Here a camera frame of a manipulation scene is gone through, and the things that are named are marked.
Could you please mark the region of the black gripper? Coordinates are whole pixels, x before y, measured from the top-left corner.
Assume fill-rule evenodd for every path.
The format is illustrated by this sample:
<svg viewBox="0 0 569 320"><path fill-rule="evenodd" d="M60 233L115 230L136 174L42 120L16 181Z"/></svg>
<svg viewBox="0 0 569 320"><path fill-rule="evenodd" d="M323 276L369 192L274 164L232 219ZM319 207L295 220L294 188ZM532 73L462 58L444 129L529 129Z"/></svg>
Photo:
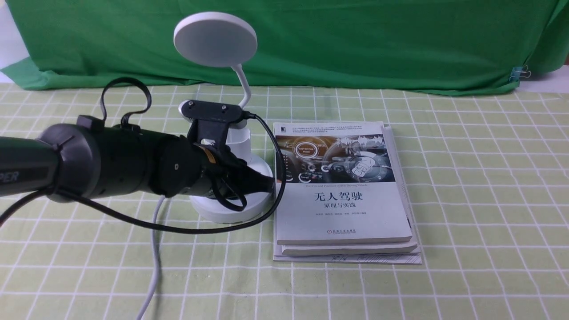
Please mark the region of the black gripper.
<svg viewBox="0 0 569 320"><path fill-rule="evenodd" d="M156 191L172 198L191 195L208 199L236 199L236 179L242 177L244 194L271 194L274 178L260 172L248 172L246 160L225 147L221 154L209 144L193 143L185 136L169 135L156 150Z"/></svg>

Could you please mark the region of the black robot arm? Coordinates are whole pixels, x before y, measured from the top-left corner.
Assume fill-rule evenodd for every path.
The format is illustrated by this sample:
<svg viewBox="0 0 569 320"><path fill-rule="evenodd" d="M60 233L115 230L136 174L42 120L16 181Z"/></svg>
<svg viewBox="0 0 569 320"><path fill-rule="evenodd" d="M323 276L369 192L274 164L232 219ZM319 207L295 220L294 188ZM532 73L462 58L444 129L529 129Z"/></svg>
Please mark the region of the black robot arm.
<svg viewBox="0 0 569 320"><path fill-rule="evenodd" d="M105 127L91 116L49 126L36 139L2 136L0 160L2 196L53 187L51 199L61 203L63 191L88 199L144 191L238 200L274 188L272 177L243 160L227 161L185 136Z"/></svg>

